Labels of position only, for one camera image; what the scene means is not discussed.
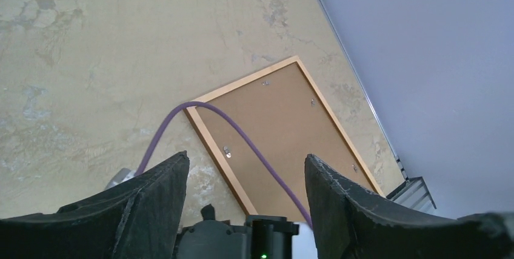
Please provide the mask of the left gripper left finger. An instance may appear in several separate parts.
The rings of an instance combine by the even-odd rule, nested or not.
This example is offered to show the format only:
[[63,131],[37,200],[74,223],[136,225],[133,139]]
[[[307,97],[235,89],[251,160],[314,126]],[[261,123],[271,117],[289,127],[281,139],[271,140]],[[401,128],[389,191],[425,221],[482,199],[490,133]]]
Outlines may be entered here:
[[172,258],[190,160],[150,170],[54,214],[1,220],[2,258]]

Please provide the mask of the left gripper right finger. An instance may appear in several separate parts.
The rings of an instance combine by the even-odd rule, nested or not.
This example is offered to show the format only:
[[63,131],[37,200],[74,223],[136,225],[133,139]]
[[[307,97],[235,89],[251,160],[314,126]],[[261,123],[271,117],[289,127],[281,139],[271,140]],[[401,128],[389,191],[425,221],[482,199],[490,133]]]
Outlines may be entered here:
[[319,258],[513,257],[511,212],[437,217],[360,186],[315,155],[304,171]]

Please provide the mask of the wooden picture frame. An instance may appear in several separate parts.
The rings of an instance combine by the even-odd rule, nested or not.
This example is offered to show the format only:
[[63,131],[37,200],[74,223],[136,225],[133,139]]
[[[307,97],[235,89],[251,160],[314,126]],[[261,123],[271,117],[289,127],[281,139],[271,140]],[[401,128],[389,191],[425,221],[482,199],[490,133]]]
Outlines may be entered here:
[[309,205],[304,161],[314,154],[343,176],[381,193],[335,113],[297,56],[199,98],[222,111],[189,107],[185,114],[221,175],[249,215],[303,222]]

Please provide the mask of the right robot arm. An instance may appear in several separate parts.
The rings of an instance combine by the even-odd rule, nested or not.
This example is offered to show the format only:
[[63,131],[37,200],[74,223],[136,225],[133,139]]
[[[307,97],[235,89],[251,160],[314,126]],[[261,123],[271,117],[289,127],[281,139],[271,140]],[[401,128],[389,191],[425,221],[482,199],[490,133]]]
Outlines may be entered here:
[[201,209],[201,215],[202,221],[177,234],[173,258],[292,258],[292,238],[300,225],[286,217],[249,215],[237,226],[217,220],[211,204]]

